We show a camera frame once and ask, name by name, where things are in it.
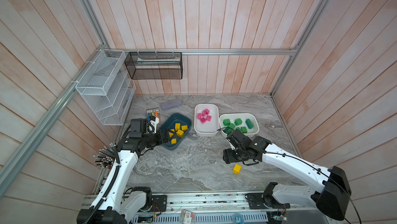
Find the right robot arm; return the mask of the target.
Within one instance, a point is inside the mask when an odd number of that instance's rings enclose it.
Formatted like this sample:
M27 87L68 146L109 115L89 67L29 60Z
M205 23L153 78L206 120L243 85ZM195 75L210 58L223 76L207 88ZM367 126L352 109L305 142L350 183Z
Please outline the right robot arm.
M305 183L288 186L270 182L261 194L246 194L251 209L287 208L291 204L317 208L327 217L343 221L352 191L343 169L326 168L309 163L260 136L250 139L236 129L228 133L231 148L223 151L227 164L243 163L249 166L264 162L276 166Z

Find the green lego top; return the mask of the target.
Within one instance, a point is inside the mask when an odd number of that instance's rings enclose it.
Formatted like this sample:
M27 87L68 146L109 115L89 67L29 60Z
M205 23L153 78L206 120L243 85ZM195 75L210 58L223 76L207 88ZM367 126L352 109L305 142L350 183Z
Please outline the green lego top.
M234 121L234 124L235 124L236 126L240 126L242 123L243 123L243 121L242 121L241 118L237 118L237 119L235 119L235 121Z

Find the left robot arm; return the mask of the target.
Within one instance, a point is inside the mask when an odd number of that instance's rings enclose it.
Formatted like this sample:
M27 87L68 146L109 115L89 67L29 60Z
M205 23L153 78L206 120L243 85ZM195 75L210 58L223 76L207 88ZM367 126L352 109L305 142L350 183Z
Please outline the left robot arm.
M156 146L171 141L167 129L157 128L159 118L132 119L118 144L111 146L114 163L101 191L90 208L82 209L78 224L128 224L138 211L150 211L153 207L149 187L134 187L130 196L123 195L128 178L139 157Z

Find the dark green lego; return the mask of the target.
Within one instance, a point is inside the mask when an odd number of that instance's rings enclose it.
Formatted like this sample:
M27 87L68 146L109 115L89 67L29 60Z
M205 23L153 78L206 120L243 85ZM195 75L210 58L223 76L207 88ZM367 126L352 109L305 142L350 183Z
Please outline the dark green lego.
M246 126L247 126L248 129L253 129L254 128L254 125L253 125L253 123L251 122L250 119L246 119L245 123L246 123Z

